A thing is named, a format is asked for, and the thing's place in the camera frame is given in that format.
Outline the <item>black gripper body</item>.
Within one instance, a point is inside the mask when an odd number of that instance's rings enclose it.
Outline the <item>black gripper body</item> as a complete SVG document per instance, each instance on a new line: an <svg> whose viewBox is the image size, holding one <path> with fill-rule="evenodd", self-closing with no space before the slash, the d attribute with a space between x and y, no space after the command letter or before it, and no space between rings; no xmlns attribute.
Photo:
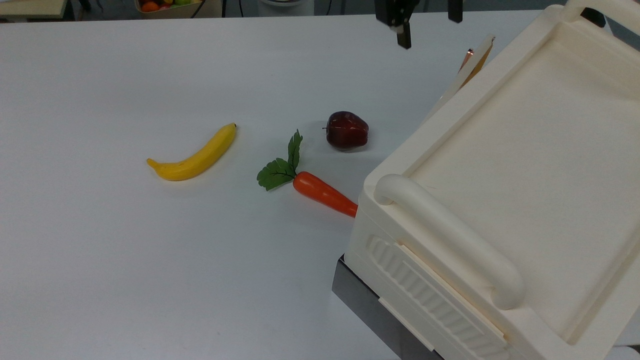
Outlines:
<svg viewBox="0 0 640 360"><path fill-rule="evenodd" d="M375 0L375 18L387 27L400 27L409 23L420 0Z"/></svg>

